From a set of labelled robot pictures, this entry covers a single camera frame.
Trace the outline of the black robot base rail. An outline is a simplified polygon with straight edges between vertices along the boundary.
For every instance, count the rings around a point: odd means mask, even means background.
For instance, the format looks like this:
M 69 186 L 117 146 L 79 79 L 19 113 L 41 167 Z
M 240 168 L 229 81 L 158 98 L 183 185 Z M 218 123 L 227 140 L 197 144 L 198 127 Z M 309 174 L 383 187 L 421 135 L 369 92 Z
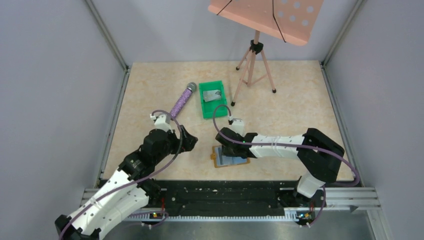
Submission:
M 158 180 L 158 198 L 129 213 L 127 221 L 287 222 L 300 228 L 326 211 L 358 213 L 381 208 L 372 187 L 329 183 L 310 202 L 295 200 L 295 181 Z

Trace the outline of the yellow leather card holder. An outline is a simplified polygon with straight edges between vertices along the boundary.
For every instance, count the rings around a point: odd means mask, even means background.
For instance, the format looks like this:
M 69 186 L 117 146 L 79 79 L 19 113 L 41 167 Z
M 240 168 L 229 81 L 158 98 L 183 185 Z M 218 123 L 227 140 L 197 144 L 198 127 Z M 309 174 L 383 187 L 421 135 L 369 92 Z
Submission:
M 247 165 L 251 162 L 249 158 L 223 155 L 221 145 L 216 145 L 212 147 L 210 159 L 213 161 L 215 168 Z

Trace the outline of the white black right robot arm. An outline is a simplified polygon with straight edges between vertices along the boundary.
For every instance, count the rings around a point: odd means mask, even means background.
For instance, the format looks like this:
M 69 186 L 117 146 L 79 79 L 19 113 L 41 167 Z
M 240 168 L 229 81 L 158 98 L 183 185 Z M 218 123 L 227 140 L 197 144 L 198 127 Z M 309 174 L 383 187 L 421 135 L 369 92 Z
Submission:
M 307 172 L 300 177 L 295 194 L 312 198 L 326 183 L 334 183 L 345 154 L 344 148 L 316 128 L 294 136 L 266 136 L 256 132 L 240 135 L 224 127 L 215 136 L 228 157 L 279 157 L 299 160 Z

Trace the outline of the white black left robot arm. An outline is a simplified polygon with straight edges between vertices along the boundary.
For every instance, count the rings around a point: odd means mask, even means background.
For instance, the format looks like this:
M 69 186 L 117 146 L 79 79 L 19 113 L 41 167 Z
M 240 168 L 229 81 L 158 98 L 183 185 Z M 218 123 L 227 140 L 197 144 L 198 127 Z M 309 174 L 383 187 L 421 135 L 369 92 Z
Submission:
M 161 187 L 153 179 L 156 166 L 194 149 L 198 138 L 184 126 L 155 128 L 128 154 L 106 183 L 78 210 L 54 222 L 60 240 L 102 240 L 133 212 L 161 200 Z

